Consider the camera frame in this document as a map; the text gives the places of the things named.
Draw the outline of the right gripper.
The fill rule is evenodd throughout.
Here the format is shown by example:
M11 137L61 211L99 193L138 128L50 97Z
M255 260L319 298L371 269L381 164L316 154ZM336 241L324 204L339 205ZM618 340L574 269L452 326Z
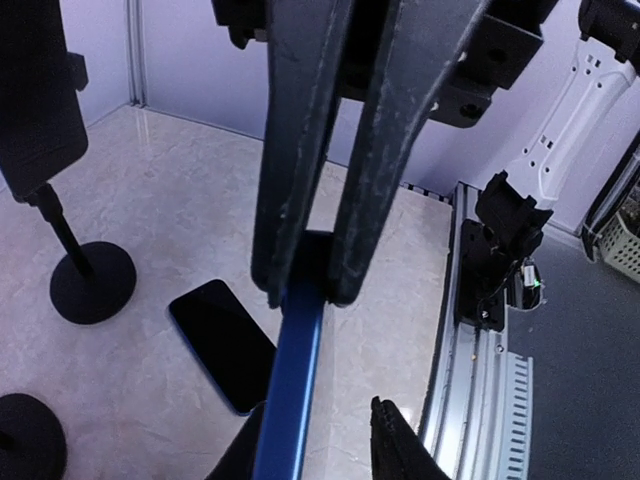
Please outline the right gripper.
M543 44L552 1L216 1L231 43L268 46L271 104L365 101L334 225L330 302L362 288L426 120L471 128Z

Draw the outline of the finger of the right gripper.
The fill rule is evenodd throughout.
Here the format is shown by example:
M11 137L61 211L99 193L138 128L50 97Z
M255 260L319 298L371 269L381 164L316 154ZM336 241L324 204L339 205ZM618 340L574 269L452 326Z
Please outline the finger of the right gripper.
M254 223L251 275L280 306L309 219L336 109L350 1L271 1L269 99Z

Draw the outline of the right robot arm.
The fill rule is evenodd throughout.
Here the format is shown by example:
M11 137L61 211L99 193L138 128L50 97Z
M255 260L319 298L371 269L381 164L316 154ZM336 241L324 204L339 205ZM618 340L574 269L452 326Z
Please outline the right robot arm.
M428 120L468 127L539 49L550 1L217 1L231 42L268 50L269 99L251 275L280 305L293 277L344 98L359 100L334 229L323 247L326 299L357 298L413 145ZM584 1L567 80L535 137L488 182L476 213L489 258L477 301L541 243L581 147L639 75L639 6Z

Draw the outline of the short black clamp stand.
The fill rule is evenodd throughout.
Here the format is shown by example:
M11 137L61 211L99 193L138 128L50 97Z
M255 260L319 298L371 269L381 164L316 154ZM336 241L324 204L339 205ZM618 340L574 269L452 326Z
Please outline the short black clamp stand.
M1 173L13 198L37 208L65 250L49 284L53 307L71 323L94 325L125 307L137 273L126 250L106 241L79 243L64 217L50 180L87 152L77 93L87 86L88 73L84 57L71 52L47 72L52 84L36 100L44 110L28 124L1 132Z

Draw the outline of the tall black clamp stand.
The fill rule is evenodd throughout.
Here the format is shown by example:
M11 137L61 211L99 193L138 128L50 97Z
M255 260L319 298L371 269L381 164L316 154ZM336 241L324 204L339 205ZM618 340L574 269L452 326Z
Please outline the tall black clamp stand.
M66 465L66 439L55 413L31 395L2 395L1 478L62 479Z

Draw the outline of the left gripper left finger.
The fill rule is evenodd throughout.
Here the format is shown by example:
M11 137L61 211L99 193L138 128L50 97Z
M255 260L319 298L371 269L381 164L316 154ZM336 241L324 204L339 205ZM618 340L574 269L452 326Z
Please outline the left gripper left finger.
M251 480L265 410L259 403L206 480Z

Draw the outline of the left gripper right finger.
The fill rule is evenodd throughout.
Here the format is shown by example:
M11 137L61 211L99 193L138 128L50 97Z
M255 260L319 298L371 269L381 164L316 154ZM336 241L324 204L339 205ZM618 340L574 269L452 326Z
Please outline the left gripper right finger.
M449 480L391 400L371 401L373 480Z

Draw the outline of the black phone blue case bottom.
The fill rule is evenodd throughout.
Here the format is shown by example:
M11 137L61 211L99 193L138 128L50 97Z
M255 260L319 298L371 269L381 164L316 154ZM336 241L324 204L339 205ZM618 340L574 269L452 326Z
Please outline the black phone blue case bottom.
M252 472L299 479L321 347L332 235L304 233L281 303L282 322Z

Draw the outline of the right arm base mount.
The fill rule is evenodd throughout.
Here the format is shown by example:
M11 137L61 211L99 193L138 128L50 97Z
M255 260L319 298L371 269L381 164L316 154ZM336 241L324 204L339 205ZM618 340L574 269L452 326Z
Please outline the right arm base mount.
M544 285L532 257L510 259L499 251L492 232L475 220L464 220L461 235L457 321L501 332L508 307L526 312L543 303Z

